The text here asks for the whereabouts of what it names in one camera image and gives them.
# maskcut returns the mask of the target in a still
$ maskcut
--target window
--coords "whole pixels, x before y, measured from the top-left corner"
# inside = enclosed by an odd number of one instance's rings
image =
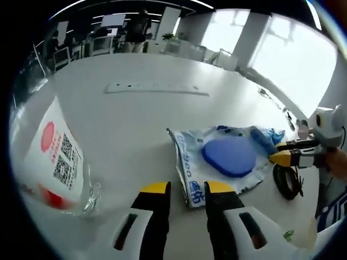
[[[329,86],[336,59],[336,46],[325,36],[295,20],[273,15],[250,65],[309,118]]]
[[[249,10],[217,10],[207,26],[201,45],[215,52],[224,49],[232,53],[248,15]]]

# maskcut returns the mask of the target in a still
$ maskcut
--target red circle logo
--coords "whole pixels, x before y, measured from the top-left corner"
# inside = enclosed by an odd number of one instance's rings
[[[53,122],[49,122],[46,127],[43,130],[42,136],[41,136],[41,151],[46,152],[50,144],[53,141],[54,136],[54,124]]]

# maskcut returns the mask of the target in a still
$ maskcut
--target qr code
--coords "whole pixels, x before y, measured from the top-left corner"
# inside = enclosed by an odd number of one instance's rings
[[[72,144],[70,143],[69,139],[67,138],[67,136],[65,134],[63,136],[63,143],[61,145],[60,150],[63,152],[63,154],[65,154],[67,159],[69,159],[69,161],[70,161],[71,160],[71,152],[72,152]]]
[[[58,161],[55,166],[53,176],[65,184],[69,190],[72,188],[73,177],[71,174],[71,167],[68,165],[66,161],[64,161],[63,157],[58,155]]]

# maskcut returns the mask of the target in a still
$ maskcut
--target desk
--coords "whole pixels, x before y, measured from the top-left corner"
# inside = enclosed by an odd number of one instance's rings
[[[210,96],[172,93],[104,94],[117,80],[166,82],[198,86]],[[66,121],[93,173],[102,182],[100,207],[129,207],[141,187],[171,181],[170,232],[164,259],[213,259],[204,209],[186,206],[175,148],[166,128],[185,130],[212,125],[259,125],[293,134],[283,113],[258,94],[257,85],[238,73],[212,65],[155,54],[112,54],[74,61],[55,74],[55,88]],[[319,177],[316,168],[299,170],[305,178],[304,197],[281,197],[272,173],[241,196],[276,221],[283,231],[294,229],[302,244],[314,216]],[[100,223],[62,215],[25,199],[38,228],[64,258],[84,259]]]

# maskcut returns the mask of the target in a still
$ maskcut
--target white tabletop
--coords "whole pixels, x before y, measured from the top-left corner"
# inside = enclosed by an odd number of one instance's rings
[[[55,88],[69,127],[93,174],[102,182],[101,210],[130,207],[141,187],[171,181],[170,232],[164,259],[213,259],[204,209],[190,210],[175,171],[175,148],[166,132],[213,125],[259,125],[285,129],[283,113],[258,94],[257,85],[234,72],[209,64],[155,54],[113,54],[77,60],[59,70]],[[176,93],[104,94],[107,84],[121,80],[197,86],[209,96]],[[240,198],[304,245],[314,217],[319,176],[316,168],[299,170],[304,197],[285,200],[272,172]],[[98,221],[59,214],[26,199],[44,236],[64,257],[83,259]]]

